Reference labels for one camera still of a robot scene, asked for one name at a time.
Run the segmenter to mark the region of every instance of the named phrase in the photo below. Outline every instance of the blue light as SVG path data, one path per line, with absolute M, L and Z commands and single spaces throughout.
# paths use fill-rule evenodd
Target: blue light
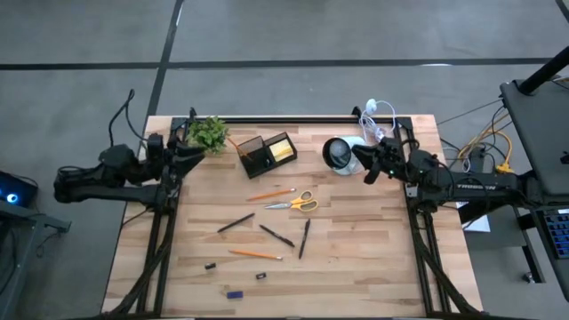
M 9 204 L 15 204 L 18 202 L 18 196 L 14 194 L 10 194 L 6 197 L 6 200 Z

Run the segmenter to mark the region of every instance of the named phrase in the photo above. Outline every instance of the computer keyboard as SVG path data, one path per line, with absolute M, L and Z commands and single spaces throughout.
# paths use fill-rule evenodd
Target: computer keyboard
M 548 212 L 544 216 L 558 259 L 569 259 L 569 214 Z

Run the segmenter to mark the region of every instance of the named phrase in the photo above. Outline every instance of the black stand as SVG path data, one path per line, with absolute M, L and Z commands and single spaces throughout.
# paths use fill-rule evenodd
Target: black stand
M 47 214 L 37 213 L 26 208 L 0 201 L 0 220 L 3 222 L 0 230 L 0 243 L 3 243 L 11 228 L 20 228 L 21 236 L 16 256 L 16 269 L 9 283 L 0 296 L 0 320 L 13 319 L 14 309 L 21 294 L 28 272 L 32 254 L 36 252 L 40 237 L 47 227 L 55 228 L 61 233 L 67 233 L 71 222 L 62 221 Z

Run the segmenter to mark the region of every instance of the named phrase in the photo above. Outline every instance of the black desk organizer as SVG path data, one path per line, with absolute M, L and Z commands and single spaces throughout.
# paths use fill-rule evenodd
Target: black desk organizer
M 293 153 L 280 161 L 276 161 L 269 147 L 282 140 L 288 140 Z M 249 156 L 239 157 L 241 164 L 243 164 L 243 167 L 247 171 L 249 179 L 289 163 L 297 157 L 296 148 L 286 132 L 280 133 L 267 140 L 263 140 L 261 136 L 255 137 L 240 144 L 239 148 Z

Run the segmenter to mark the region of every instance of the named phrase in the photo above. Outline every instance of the potted plant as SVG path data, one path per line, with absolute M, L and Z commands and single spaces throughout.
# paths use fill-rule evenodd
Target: potted plant
M 225 137 L 228 128 L 217 116 L 208 116 L 203 122 L 195 121 L 189 127 L 187 141 L 189 145 L 205 148 L 210 155 L 218 155 L 226 147 Z

